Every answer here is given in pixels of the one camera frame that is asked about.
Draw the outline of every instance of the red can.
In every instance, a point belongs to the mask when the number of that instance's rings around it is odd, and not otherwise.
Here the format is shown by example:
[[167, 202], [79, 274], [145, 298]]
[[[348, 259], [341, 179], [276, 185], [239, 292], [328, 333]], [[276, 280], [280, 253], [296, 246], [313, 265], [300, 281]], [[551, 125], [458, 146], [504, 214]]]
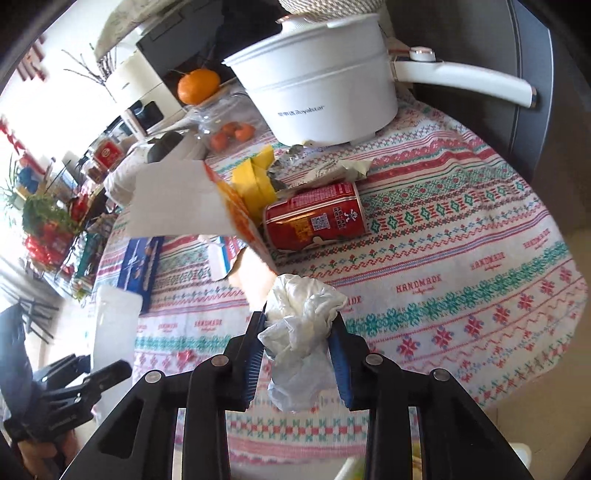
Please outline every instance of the red can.
[[265, 208], [263, 220], [270, 244], [285, 252], [355, 238], [366, 232], [357, 187], [348, 182], [273, 203]]

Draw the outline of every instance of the candy box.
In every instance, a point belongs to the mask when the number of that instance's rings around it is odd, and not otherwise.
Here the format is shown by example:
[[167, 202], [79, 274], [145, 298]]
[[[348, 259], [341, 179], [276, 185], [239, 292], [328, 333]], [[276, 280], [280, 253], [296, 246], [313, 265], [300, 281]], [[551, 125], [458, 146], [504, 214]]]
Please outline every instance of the candy box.
[[117, 288], [142, 297], [141, 313], [146, 313], [150, 307], [150, 296], [163, 243], [163, 236], [132, 238], [125, 251]]

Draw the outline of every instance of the red box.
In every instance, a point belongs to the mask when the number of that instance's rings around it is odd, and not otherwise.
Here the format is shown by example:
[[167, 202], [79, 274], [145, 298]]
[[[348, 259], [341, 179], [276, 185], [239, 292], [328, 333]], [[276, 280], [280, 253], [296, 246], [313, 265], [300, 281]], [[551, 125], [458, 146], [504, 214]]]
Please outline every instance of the red box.
[[365, 234], [365, 212], [354, 183], [335, 183], [269, 205], [263, 213], [269, 243], [294, 252]]
[[123, 158], [123, 150], [110, 138], [105, 138], [96, 147], [94, 157], [98, 163], [110, 170]]

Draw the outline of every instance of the glass jar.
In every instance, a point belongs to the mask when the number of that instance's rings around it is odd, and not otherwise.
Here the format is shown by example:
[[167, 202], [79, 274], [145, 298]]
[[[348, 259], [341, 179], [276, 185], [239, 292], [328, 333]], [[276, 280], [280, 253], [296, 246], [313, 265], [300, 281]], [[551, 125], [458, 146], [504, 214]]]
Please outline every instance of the glass jar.
[[80, 171], [87, 178], [98, 184], [103, 183], [109, 174], [108, 170], [103, 165], [92, 159], [88, 159], [84, 165], [82, 165]]

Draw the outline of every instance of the white appliance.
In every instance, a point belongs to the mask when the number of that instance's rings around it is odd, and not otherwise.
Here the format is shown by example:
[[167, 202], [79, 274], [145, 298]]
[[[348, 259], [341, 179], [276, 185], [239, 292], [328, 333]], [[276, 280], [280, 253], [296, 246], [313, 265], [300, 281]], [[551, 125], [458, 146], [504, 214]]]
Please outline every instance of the white appliance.
[[285, 145], [359, 142], [392, 121], [398, 111], [394, 81], [453, 86], [526, 107], [535, 89], [494, 70], [444, 63], [425, 47], [391, 61], [377, 14], [311, 22], [280, 19], [282, 32], [226, 58]]
[[139, 140], [184, 116], [181, 104], [139, 50], [115, 69], [106, 87]]

